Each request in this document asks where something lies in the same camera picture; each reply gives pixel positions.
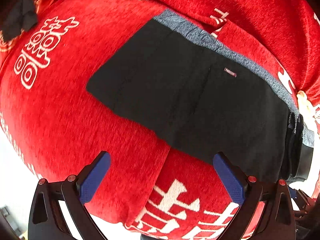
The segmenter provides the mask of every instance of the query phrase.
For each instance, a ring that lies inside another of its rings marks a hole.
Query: red velvet cloth
[[[304,0],[160,1],[261,64],[293,98],[285,70],[297,88],[317,86],[319,54],[312,48],[319,39],[311,34],[319,37],[319,26]],[[163,239],[214,239],[236,206],[213,167],[171,149],[85,91],[91,75],[167,8],[161,2],[58,0],[39,13],[39,24],[22,34],[2,65],[1,126],[30,170],[49,181],[77,174],[101,150],[108,151],[112,164],[87,205],[92,214]],[[313,84],[304,81],[307,71]],[[313,91],[306,91],[308,98],[317,98]]]

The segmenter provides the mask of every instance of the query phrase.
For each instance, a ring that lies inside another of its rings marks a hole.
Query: blue gripper pad
[[[216,154],[213,157],[213,166],[224,187],[226,188],[231,200],[234,203],[242,205],[245,200],[244,188],[220,154]]]
[[[288,186],[290,198],[297,198],[297,191],[291,187]]]
[[[84,182],[80,187],[80,202],[82,204],[90,202],[93,195],[97,191],[100,183],[102,182],[105,174],[107,173],[111,163],[109,153],[105,152],[100,160],[98,160],[95,167],[90,171]]]

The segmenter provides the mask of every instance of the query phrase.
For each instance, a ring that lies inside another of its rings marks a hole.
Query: white chinese character
[[[138,232],[138,233],[142,233],[142,234],[147,235],[147,236],[156,237],[156,238],[160,238],[160,239],[168,239],[167,236],[156,236],[156,235],[151,234],[151,232],[154,232],[154,233],[156,232],[156,230],[153,230],[153,228],[151,228],[151,229],[148,230],[147,232],[141,230],[140,228],[138,228],[138,227],[140,227],[140,224],[139,224],[137,227],[135,227],[135,226],[133,226],[133,225],[131,225],[131,226],[124,225],[124,227],[125,227],[127,230],[131,231],[131,232]]]
[[[317,106],[315,106],[315,107],[314,107],[314,110],[315,110],[315,115],[314,115],[314,117],[315,117],[317,123],[320,124],[320,104],[318,104]]]
[[[154,227],[153,225],[150,225],[146,222],[144,222],[142,220],[143,216],[147,214],[161,222],[164,223],[164,226],[162,228],[157,228],[157,227]],[[175,219],[170,219],[170,220],[164,220],[158,216],[156,216],[155,214],[151,213],[150,211],[148,211],[145,207],[142,209],[142,211],[140,212],[140,214],[137,216],[137,218],[135,219],[136,222],[138,222],[139,224],[137,225],[137,228],[138,229],[142,229],[144,225],[148,226],[148,227],[151,227],[151,229],[149,229],[147,232],[148,233],[155,233],[157,232],[157,230],[160,232],[160,233],[164,233],[164,234],[168,234],[170,232],[172,232],[173,230],[175,230],[176,228],[179,228],[179,224],[178,222],[175,220]]]
[[[226,18],[228,15],[229,15],[229,13],[228,12],[222,12],[222,11],[220,11],[219,9],[217,9],[217,8],[215,8],[214,9],[214,11],[216,11],[217,13],[219,13],[219,14],[221,14],[221,19],[224,19],[224,18]]]
[[[161,190],[158,186],[154,186],[154,191],[159,193],[163,199],[161,200],[160,204],[157,205],[151,200],[148,200],[148,202],[153,205],[154,207],[158,208],[165,214],[168,214],[172,217],[179,218],[185,220],[187,218],[186,212],[183,210],[178,214],[173,214],[169,212],[170,208],[172,208],[173,205],[177,205],[180,207],[183,207],[188,210],[192,210],[195,212],[198,212],[200,210],[200,200],[197,198],[195,201],[193,201],[191,204],[186,204],[184,202],[181,202],[177,200],[179,195],[181,193],[187,192],[186,187],[178,180],[174,180],[174,182],[171,184],[170,188],[168,189],[168,192],[164,192]]]
[[[35,32],[29,42],[21,50],[21,54],[14,64],[14,72],[21,74],[21,83],[26,89],[31,89],[39,68],[46,68],[50,64],[48,52],[52,51],[60,42],[61,36],[70,28],[75,28],[79,22],[75,17],[59,20],[58,16],[47,19],[41,29]]]
[[[218,230],[206,230],[206,229],[201,229],[198,226],[195,226],[189,233],[184,235],[182,239],[189,239],[189,240],[195,240],[195,238],[199,240],[213,239],[218,237],[223,232],[223,230],[224,228],[219,228]],[[213,234],[211,236],[206,236],[206,237],[196,236],[201,232],[212,232]]]
[[[215,16],[213,16],[213,15],[210,15],[210,18],[216,20],[216,23],[217,23],[217,24],[223,22],[223,19],[222,19],[222,18],[217,18],[217,17],[215,17]]]
[[[294,83],[292,82],[292,79],[290,78],[289,74],[287,73],[287,71],[284,69],[284,67],[281,65],[281,63],[277,60],[277,62],[279,63],[280,67],[283,70],[283,74],[278,71],[278,78],[281,81],[281,83],[284,85],[284,87],[289,91],[290,94],[292,94],[292,90],[290,88],[289,82],[291,83],[292,87],[294,89],[296,89]]]
[[[215,30],[213,33],[211,33],[211,35],[212,35],[213,37],[215,37],[215,38],[218,38],[218,35],[217,35],[215,32],[219,32],[219,31],[221,31],[221,29],[222,29],[222,27],[219,28],[218,30]]]
[[[225,226],[226,227],[229,224],[229,222],[227,222],[225,224],[223,222],[226,221],[227,218],[234,216],[234,215],[232,215],[232,212],[236,208],[238,208],[238,206],[239,206],[239,204],[231,202],[222,214],[205,210],[204,214],[211,215],[211,216],[218,216],[219,218],[214,223],[206,223],[206,222],[199,221],[198,224],[199,225],[208,225],[208,226]]]

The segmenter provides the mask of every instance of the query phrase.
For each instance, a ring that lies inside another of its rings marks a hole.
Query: white surface
[[[9,140],[0,130],[0,206],[8,206],[21,231],[28,228],[31,203],[38,179],[24,165]],[[73,237],[81,240],[64,202],[60,205]],[[121,223],[110,224],[92,216],[108,240],[139,240],[139,233],[127,231]]]

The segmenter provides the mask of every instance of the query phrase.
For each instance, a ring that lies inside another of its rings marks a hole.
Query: gray knit fabric
[[[183,17],[179,16],[175,12],[166,9],[163,13],[154,17],[154,20],[161,23],[162,25],[170,28],[172,31],[180,33],[183,37],[185,37],[188,41],[198,45],[205,47],[207,49],[211,49],[216,53],[231,59],[243,67],[247,68],[264,81],[268,83],[273,92],[284,101],[290,112],[292,112],[295,116],[295,120],[297,120],[299,115],[299,110],[295,105],[290,93],[286,90],[286,88],[276,79],[274,78],[267,70],[248,59],[245,56],[242,56],[239,53],[236,53],[226,47],[222,42],[218,41],[208,32],[200,29],[198,26],[193,23],[187,21]],[[296,132],[296,122],[295,124],[288,124],[289,126],[293,126],[293,131]],[[307,126],[304,124],[304,129],[302,133],[303,144],[309,147],[314,146],[314,132],[309,130]]]

